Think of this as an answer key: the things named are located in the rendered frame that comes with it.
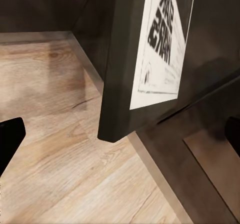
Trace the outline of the poster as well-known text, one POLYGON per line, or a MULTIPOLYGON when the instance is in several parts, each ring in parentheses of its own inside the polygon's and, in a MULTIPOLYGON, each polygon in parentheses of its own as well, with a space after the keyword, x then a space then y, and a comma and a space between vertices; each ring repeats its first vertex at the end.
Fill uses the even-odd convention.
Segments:
POLYGON ((177 106, 194 0, 114 0, 97 138, 115 143, 177 106))

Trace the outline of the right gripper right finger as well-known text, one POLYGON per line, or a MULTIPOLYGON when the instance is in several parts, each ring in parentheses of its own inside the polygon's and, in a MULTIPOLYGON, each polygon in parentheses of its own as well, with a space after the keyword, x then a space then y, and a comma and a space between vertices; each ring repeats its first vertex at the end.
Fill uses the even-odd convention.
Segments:
POLYGON ((240 157, 240 119, 236 117, 229 117, 227 119, 224 135, 235 149, 240 157))

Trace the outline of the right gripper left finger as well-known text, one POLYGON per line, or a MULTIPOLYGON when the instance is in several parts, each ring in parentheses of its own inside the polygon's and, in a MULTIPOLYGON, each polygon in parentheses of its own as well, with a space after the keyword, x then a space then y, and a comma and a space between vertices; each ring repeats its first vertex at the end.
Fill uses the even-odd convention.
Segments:
POLYGON ((0 176, 26 136, 22 117, 0 122, 0 176))

